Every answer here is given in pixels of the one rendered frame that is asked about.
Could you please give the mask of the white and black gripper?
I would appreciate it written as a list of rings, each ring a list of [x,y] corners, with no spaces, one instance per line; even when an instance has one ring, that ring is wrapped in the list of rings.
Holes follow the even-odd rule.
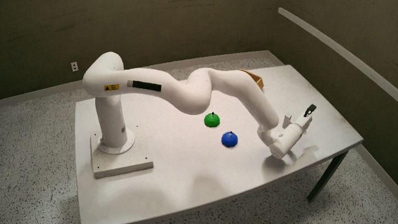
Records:
[[[311,104],[306,111],[304,111],[300,117],[296,120],[294,125],[298,126],[300,130],[304,133],[308,127],[310,126],[310,122],[312,121],[311,113],[315,111],[317,107],[314,104]],[[310,113],[308,113],[311,111]]]

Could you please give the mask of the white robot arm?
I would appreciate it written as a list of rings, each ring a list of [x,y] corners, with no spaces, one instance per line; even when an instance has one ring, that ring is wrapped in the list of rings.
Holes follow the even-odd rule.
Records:
[[[302,137],[300,128],[290,121],[290,113],[284,117],[282,128],[285,130],[281,133],[273,130],[279,124],[278,114],[246,72],[201,68],[190,74],[187,84],[160,70],[124,70],[120,56],[114,52],[100,56],[83,76],[85,91],[96,97],[95,107],[102,132],[98,138],[99,149],[105,154],[118,155],[133,147],[134,133],[125,126],[121,104],[121,95],[130,93],[156,96],[189,115],[199,115],[208,109],[212,91],[236,97],[260,124],[257,135],[278,159],[282,159]]]

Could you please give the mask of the blue bell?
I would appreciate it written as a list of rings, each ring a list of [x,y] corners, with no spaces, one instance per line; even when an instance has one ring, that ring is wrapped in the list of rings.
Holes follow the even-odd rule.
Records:
[[[238,143],[238,137],[232,131],[226,132],[222,135],[221,142],[227,147],[235,146]]]

